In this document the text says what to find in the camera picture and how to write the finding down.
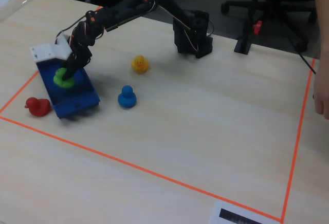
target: robotic arm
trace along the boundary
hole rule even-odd
[[[62,79],[69,79],[90,62],[92,53],[88,46],[93,46],[105,31],[114,30],[157,7],[174,17],[175,44],[179,53],[194,54],[198,59],[211,53],[212,38],[207,36],[208,13],[191,11],[191,15],[187,15],[173,0],[128,0],[110,8],[86,12],[86,20],[78,23],[68,39],[72,54],[63,63],[67,71]]]

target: blue tray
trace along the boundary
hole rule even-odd
[[[55,72],[61,67],[60,60],[42,61],[38,62],[36,66],[45,84],[52,107],[59,118],[65,118],[99,104],[98,94],[83,68],[79,69],[73,76],[75,79],[74,87],[65,89],[53,82]]]

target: blue rubber duck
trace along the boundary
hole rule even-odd
[[[121,107],[131,108],[136,104],[136,95],[133,92],[133,88],[126,85],[122,88],[122,93],[118,96],[118,102]]]

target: orange tape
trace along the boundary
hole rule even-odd
[[[33,76],[22,86],[22,88],[19,89],[19,91],[14,94],[14,96],[6,103],[5,106],[3,106],[2,109],[0,109],[0,114],[9,106],[9,104],[25,89],[25,87],[35,78],[36,75],[38,75],[39,71],[37,71]]]
[[[315,64],[315,59],[313,59],[312,61],[312,67],[314,67],[314,64]],[[23,89],[35,78],[35,76],[37,76],[37,74],[39,73],[39,71],[37,71],[23,86],[22,88],[19,89],[19,91],[6,103],[6,105],[0,109],[0,113],[2,113],[9,105],[10,103],[23,91]],[[83,145],[80,145],[80,144],[77,144],[77,143],[74,143],[74,142],[71,142],[69,140],[66,140],[66,139],[63,139],[63,138],[60,138],[60,137],[57,137],[55,135],[52,135],[52,134],[49,134],[49,133],[46,133],[46,132],[43,132],[41,130],[38,130],[36,128],[33,128],[31,126],[28,126],[28,125],[25,125],[25,124],[22,124],[22,123],[19,123],[17,121],[14,121],[14,120],[10,120],[8,118],[5,118],[5,117],[2,117],[0,116],[0,119],[4,120],[4,121],[8,121],[12,124],[15,124],[15,125],[19,125],[21,127],[24,127],[26,129],[29,129],[29,130],[32,130],[34,132],[37,132],[39,134],[42,134],[42,135],[45,135],[45,136],[48,136],[48,137],[51,137],[51,138],[54,138],[56,140],[59,140],[61,142],[64,142],[64,143],[68,143],[70,145],[73,145],[75,147],[78,147],[78,148],[81,148],[83,150],[86,150],[86,151],[89,151],[89,152],[92,152],[92,153],[95,153],[95,154],[98,154],[100,156],[103,156],[103,157],[106,157],[106,158],[109,158],[109,159],[112,159],[112,160],[115,160],[117,162],[120,162],[122,164],[125,164],[127,166],[131,166],[135,169],[138,169],[138,170],[141,170],[141,171],[144,171],[146,173],[149,173],[149,174],[152,174],[156,177],[159,177],[159,178],[162,178],[162,179],[165,179],[165,180],[168,180],[172,183],[175,183],[175,184],[179,184],[183,187],[186,187],[186,188],[189,188],[191,190],[194,190],[194,191],[197,191],[197,192],[200,192],[200,193],[203,193],[205,195],[208,195],[208,196],[211,196],[211,197],[214,197],[216,199],[219,199],[219,200],[222,200],[222,201],[225,201],[225,202],[228,202],[228,203],[231,203],[235,206],[238,206],[238,207],[241,207],[243,209],[246,209],[246,210],[249,210],[249,211],[253,211],[257,214],[260,214],[260,215],[263,215],[267,218],[270,218],[272,220],[275,220],[275,221],[279,221],[281,224],[283,224],[284,222],[284,218],[285,218],[285,214],[286,214],[286,209],[287,209],[287,204],[288,204],[288,200],[289,200],[289,194],[290,194],[290,190],[291,190],[291,185],[292,185],[292,181],[293,181],[293,176],[294,176],[294,170],[295,170],[295,165],[296,165],[296,159],[297,159],[297,152],[298,152],[298,147],[299,147],[299,140],[300,140],[300,135],[301,135],[301,131],[302,131],[302,125],[303,125],[303,119],[304,119],[304,113],[305,113],[305,108],[306,108],[306,103],[307,103],[307,97],[308,97],[308,92],[309,92],[309,86],[310,86],[310,82],[311,82],[311,79],[312,79],[312,72],[310,71],[309,72],[309,75],[308,75],[308,80],[307,80],[307,86],[306,86],[306,90],[305,90],[305,96],[304,96],[304,100],[303,100],[303,106],[302,106],[302,111],[301,111],[301,116],[300,116],[300,120],[299,120],[299,126],[298,126],[298,132],[297,132],[297,137],[296,137],[296,143],[295,143],[295,149],[294,149],[294,155],[293,155],[293,162],[291,164],[291,169],[290,169],[290,175],[289,175],[289,180],[288,180],[288,186],[287,186],[287,190],[286,190],[286,195],[285,195],[285,199],[284,199],[284,204],[283,204],[283,210],[282,210],[282,214],[281,214],[281,218],[277,218],[277,217],[274,217],[272,215],[269,215],[265,212],[262,212],[262,211],[259,211],[259,210],[256,210],[254,208],[251,208],[251,207],[248,207],[246,205],[243,205],[241,203],[238,203],[238,202],[235,202],[235,201],[232,201],[230,199],[227,199],[227,198],[224,198],[224,197],[221,197],[221,196],[218,196],[218,195],[215,195],[213,193],[210,193],[210,192],[207,192],[207,191],[204,191],[202,189],[199,189],[199,188],[196,188],[194,186],[191,186],[191,185],[188,185],[188,184],[185,184],[183,182],[180,182],[178,180],[175,180],[175,179],[172,179],[170,177],[167,177],[167,176],[164,176],[164,175],[161,175],[161,174],[158,174],[154,171],[151,171],[151,170],[148,170],[148,169],[145,169],[143,167],[140,167],[138,165],[134,165],[130,162],[127,162],[127,161],[124,161],[124,160],[121,160],[119,158],[116,158],[114,156],[110,156],[108,154],[105,154],[103,152],[100,152],[100,151],[97,151],[97,150],[94,150],[92,148],[89,148],[89,147],[86,147],[86,146],[83,146]]]
[[[143,168],[143,167],[141,167],[141,166],[138,166],[138,165],[132,164],[132,163],[130,163],[130,162],[124,161],[124,160],[119,159],[119,158],[116,158],[116,157],[114,157],[114,156],[110,156],[110,155],[105,154],[105,153],[103,153],[103,152],[100,152],[100,151],[94,150],[94,149],[92,149],[92,148],[89,148],[89,147],[86,147],[86,146],[83,146],[83,145],[80,145],[80,144],[77,144],[77,143],[74,143],[74,142],[71,142],[71,141],[69,141],[69,140],[66,140],[66,139],[63,139],[63,138],[57,137],[57,136],[55,136],[55,135],[52,135],[52,134],[49,134],[49,133],[43,132],[43,131],[38,130],[38,129],[36,129],[36,128],[33,128],[33,127],[31,127],[31,126],[28,126],[28,125],[25,125],[25,124],[19,123],[19,122],[14,121],[14,120],[10,120],[10,119],[5,118],[5,117],[2,117],[2,116],[0,116],[0,119],[5,120],[5,121],[8,121],[8,122],[10,122],[10,123],[13,123],[13,124],[15,124],[15,125],[19,125],[19,126],[21,126],[21,127],[24,127],[24,128],[26,128],[26,129],[32,130],[32,131],[34,131],[34,132],[40,133],[40,134],[45,135],[45,136],[47,136],[47,137],[54,138],[54,139],[59,140],[59,141],[61,141],[61,142],[68,143],[68,144],[70,144],[70,145],[73,145],[73,146],[75,146],[75,147],[81,148],[81,149],[83,149],[83,150],[86,150],[86,151],[89,151],[89,152],[95,153],[95,154],[97,154],[97,155],[100,155],[100,156],[103,156],[103,157],[109,158],[109,159],[111,159],[111,160],[114,160],[114,161],[120,162],[120,163],[125,164],[125,165],[127,165],[127,166],[131,166],[131,167],[133,167],[133,168],[135,168],[135,169],[141,170],[141,171],[146,172],[146,173],[148,173],[148,174],[152,174],[152,175],[154,175],[154,176],[156,176],[156,177],[159,177],[159,178],[161,178],[161,179],[165,179],[165,180],[170,181],[170,182],[172,182],[172,183],[179,184],[179,185],[181,185],[181,186],[183,186],[183,187],[189,188],[189,189],[194,190],[194,191],[196,191],[196,192],[200,192],[200,193],[203,193],[203,194],[205,194],[205,195],[208,195],[208,196],[211,196],[211,197],[217,198],[217,199],[219,199],[219,200],[222,200],[222,201],[225,201],[225,202],[231,203],[231,204],[236,205],[236,206],[238,206],[238,207],[241,207],[241,208],[243,208],[243,209],[246,209],[246,210],[249,210],[249,211],[253,211],[253,212],[255,212],[255,213],[257,213],[257,214],[260,214],[260,215],[263,215],[263,216],[265,216],[265,217],[267,217],[267,218],[270,218],[270,219],[273,219],[273,220],[276,220],[276,221],[280,221],[279,218],[274,217],[274,216],[271,216],[271,215],[269,215],[269,214],[267,214],[267,213],[264,213],[264,212],[262,212],[262,211],[259,211],[259,210],[256,210],[256,209],[253,209],[253,208],[251,208],[251,207],[248,207],[248,206],[243,205],[243,204],[241,204],[241,203],[238,203],[238,202],[232,201],[232,200],[230,200],[230,199],[227,199],[227,198],[224,198],[224,197],[221,197],[221,196],[215,195],[215,194],[213,194],[213,193],[210,193],[210,192],[207,192],[207,191],[201,190],[201,189],[196,188],[196,187],[194,187],[194,186],[191,186],[191,185],[189,185],[189,184],[185,184],[185,183],[183,183],[183,182],[180,182],[180,181],[178,181],[178,180],[172,179],[172,178],[167,177],[167,176],[165,176],[165,175],[158,174],[158,173],[156,173],[156,172],[154,172],[154,171],[151,171],[151,170],[145,169],[145,168]]]
[[[314,64],[315,64],[315,59],[313,58],[312,67],[314,67]],[[290,175],[289,175],[289,180],[288,180],[288,186],[287,186],[286,196],[284,198],[284,203],[283,203],[283,210],[282,210],[281,219],[280,219],[280,223],[281,224],[283,224],[283,222],[284,222],[284,217],[285,217],[286,211],[287,211],[287,205],[288,205],[288,200],[289,200],[289,194],[290,194],[290,190],[291,190],[291,185],[293,183],[293,177],[294,177],[294,170],[295,170],[296,159],[297,159],[297,152],[298,152],[298,147],[299,147],[300,134],[302,132],[303,120],[304,120],[304,113],[305,113],[305,108],[306,108],[306,103],[307,103],[307,97],[308,97],[308,91],[309,91],[310,81],[312,79],[312,74],[313,73],[310,70],[309,71],[309,74],[308,74],[308,80],[307,80],[307,86],[306,86],[306,90],[305,90],[303,107],[302,107],[302,111],[301,111],[300,119],[299,119],[299,125],[298,125],[298,132],[297,132],[295,149],[294,149],[293,162],[291,164],[291,169],[290,169]]]

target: human hand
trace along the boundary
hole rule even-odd
[[[314,103],[316,112],[329,119],[329,56],[320,57],[314,80]]]

